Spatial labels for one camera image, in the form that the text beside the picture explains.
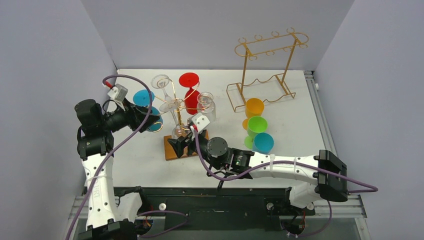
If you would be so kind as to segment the patterned clear glass goblet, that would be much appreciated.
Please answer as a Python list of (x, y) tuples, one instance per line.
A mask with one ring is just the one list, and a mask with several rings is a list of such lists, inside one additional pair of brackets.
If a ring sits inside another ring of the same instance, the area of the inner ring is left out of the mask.
[(196, 108), (197, 112), (206, 116), (211, 123), (216, 120), (216, 104), (210, 92), (204, 91), (197, 96)]

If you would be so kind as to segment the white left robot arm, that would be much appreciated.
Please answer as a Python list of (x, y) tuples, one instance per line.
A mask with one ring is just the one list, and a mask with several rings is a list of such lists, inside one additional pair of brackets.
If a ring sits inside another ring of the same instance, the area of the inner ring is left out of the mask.
[(138, 106), (123, 100), (122, 107), (102, 112), (94, 99), (85, 99), (74, 107), (80, 121), (77, 131), (77, 152), (85, 171), (88, 203), (85, 231), (79, 240), (136, 240), (133, 216), (121, 216), (116, 206), (113, 185), (113, 133), (129, 127), (133, 133), (142, 133), (159, 121), (152, 107)]

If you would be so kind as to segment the gold spiral rack wooden base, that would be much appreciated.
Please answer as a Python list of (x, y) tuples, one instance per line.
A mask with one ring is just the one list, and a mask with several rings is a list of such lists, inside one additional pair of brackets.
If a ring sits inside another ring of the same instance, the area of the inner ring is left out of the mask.
[(162, 101), (162, 105), (159, 107), (159, 114), (170, 113), (174, 121), (174, 128), (171, 134), (163, 137), (166, 161), (176, 160), (178, 158), (169, 140), (186, 137), (189, 133), (189, 127), (183, 122), (182, 112), (186, 111), (190, 116), (194, 116), (202, 110), (209, 108), (208, 106), (202, 107), (199, 103), (199, 95), (201, 94), (198, 91), (200, 78), (196, 73), (183, 73), (178, 79), (178, 84), (188, 89), (183, 98), (177, 97), (175, 84), (168, 75), (159, 74), (151, 80), (151, 86), (163, 92), (163, 98), (156, 97)]

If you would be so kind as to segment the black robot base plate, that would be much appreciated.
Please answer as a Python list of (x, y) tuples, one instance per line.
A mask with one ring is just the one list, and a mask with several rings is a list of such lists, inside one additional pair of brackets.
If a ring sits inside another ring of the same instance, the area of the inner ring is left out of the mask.
[(120, 203), (128, 193), (141, 190), (143, 201), (138, 222), (163, 219), (165, 229), (178, 224), (187, 231), (235, 231), (263, 229), (278, 231), (281, 222), (300, 223), (315, 210), (289, 204), (286, 188), (165, 188), (115, 187)]

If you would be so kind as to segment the small clear wine glass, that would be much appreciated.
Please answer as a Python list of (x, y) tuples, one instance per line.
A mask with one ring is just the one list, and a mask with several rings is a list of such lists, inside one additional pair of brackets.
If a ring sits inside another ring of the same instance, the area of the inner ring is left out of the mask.
[(170, 108), (164, 109), (163, 107), (166, 107), (166, 104), (163, 103), (160, 107), (159, 107), (159, 111), (162, 113), (171, 113), (171, 116), (173, 118), (173, 121), (175, 123), (175, 127), (172, 130), (171, 133), (171, 138), (172, 139), (177, 139), (179, 137), (185, 137), (187, 135), (187, 131), (185, 130), (185, 128), (183, 127), (182, 124), (182, 120), (181, 120), (181, 115), (180, 115), (180, 106), (181, 106), (181, 101), (179, 99), (175, 99), (173, 98), (173, 105)]

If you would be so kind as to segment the red plastic goblet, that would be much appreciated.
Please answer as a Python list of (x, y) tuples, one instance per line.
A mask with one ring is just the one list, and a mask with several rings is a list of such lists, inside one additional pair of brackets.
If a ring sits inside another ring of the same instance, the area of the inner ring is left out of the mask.
[(197, 114), (198, 95), (200, 92), (196, 90), (196, 87), (200, 83), (199, 76), (194, 72), (186, 72), (179, 77), (178, 82), (182, 87), (188, 88), (184, 97), (184, 104), (187, 113), (190, 115)]

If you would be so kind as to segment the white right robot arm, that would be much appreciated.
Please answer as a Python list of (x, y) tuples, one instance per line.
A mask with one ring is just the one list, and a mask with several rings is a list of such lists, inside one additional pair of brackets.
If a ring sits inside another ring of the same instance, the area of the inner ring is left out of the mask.
[(287, 196), (282, 199), (282, 207), (289, 214), (318, 200), (342, 203), (348, 199), (347, 166), (329, 150), (322, 149), (310, 156), (277, 156), (232, 148), (225, 139), (207, 139), (204, 133), (189, 133), (167, 142), (177, 158), (198, 154), (209, 175), (213, 169), (224, 172), (227, 177), (217, 177), (221, 182), (259, 178), (298, 181), (288, 187)]

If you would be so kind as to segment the clear champagne flute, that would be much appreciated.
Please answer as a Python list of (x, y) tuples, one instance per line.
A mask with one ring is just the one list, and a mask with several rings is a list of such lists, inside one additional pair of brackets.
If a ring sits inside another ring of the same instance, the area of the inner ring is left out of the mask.
[(160, 89), (163, 92), (164, 99), (163, 102), (166, 104), (166, 107), (163, 107), (162, 112), (165, 111), (165, 109), (169, 109), (173, 106), (174, 99), (171, 98), (170, 95), (168, 95), (166, 91), (166, 86), (171, 82), (171, 79), (166, 74), (158, 74), (154, 76), (151, 80), (151, 86), (155, 89)]

